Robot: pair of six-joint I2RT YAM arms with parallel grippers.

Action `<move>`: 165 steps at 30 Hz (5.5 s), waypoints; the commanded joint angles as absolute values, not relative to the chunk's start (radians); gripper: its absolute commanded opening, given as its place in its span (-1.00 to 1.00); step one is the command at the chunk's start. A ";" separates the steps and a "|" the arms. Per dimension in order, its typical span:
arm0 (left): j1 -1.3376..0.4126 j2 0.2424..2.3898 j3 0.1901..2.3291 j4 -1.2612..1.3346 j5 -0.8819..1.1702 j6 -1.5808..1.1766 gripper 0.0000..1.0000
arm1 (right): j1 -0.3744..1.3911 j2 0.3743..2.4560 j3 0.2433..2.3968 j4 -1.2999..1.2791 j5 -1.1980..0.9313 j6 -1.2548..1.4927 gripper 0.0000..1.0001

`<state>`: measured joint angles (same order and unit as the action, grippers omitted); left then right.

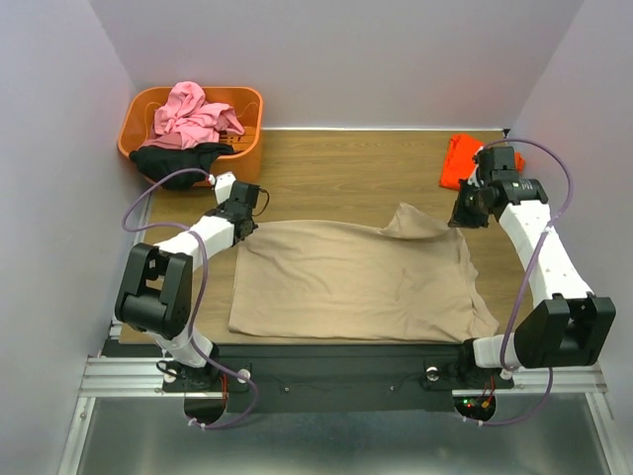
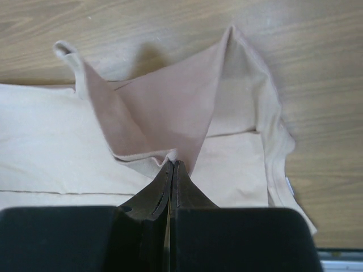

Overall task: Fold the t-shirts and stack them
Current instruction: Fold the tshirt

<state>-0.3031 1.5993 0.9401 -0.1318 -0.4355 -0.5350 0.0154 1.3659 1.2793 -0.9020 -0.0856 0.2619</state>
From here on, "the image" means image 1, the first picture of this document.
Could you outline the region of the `beige t shirt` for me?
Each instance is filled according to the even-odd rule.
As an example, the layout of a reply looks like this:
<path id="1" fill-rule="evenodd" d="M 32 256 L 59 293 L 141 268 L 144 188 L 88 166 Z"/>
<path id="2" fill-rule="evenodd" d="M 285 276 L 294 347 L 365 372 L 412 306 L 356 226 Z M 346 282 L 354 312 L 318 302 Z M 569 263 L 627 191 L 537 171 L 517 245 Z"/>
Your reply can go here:
<path id="1" fill-rule="evenodd" d="M 237 252 L 228 328 L 254 336 L 461 342 L 499 323 L 460 230 L 401 203 L 372 228 L 264 223 Z"/>

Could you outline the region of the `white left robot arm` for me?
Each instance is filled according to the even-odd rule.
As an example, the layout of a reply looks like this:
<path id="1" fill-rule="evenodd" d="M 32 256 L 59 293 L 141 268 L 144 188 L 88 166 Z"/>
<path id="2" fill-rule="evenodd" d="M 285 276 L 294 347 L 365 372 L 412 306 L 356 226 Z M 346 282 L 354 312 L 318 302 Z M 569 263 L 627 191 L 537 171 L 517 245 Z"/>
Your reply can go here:
<path id="1" fill-rule="evenodd" d="M 225 374 L 246 384 L 249 373 L 221 366 L 218 347 L 196 329 L 195 320 L 209 278 L 209 258 L 244 240 L 257 225 L 250 212 L 212 211 L 194 226 L 180 228 L 180 234 L 159 244 L 133 246 L 115 317 L 148 334 L 173 357 L 156 364 L 166 383 L 185 379 L 205 391 Z"/>

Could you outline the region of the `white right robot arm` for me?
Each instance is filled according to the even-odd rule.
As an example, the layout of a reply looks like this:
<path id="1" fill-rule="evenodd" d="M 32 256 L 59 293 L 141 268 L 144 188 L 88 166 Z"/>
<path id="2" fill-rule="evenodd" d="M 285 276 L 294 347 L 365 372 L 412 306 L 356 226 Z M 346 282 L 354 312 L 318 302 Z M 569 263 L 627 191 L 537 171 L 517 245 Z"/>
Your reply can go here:
<path id="1" fill-rule="evenodd" d="M 484 228 L 496 218 L 524 269 L 521 295 L 533 309 L 503 335 L 465 341 L 455 362 L 458 380 L 477 386 L 491 371 L 596 364 L 616 309 L 580 276 L 555 230 L 547 195 L 534 179 L 477 184 L 463 180 L 450 219 L 453 228 Z"/>

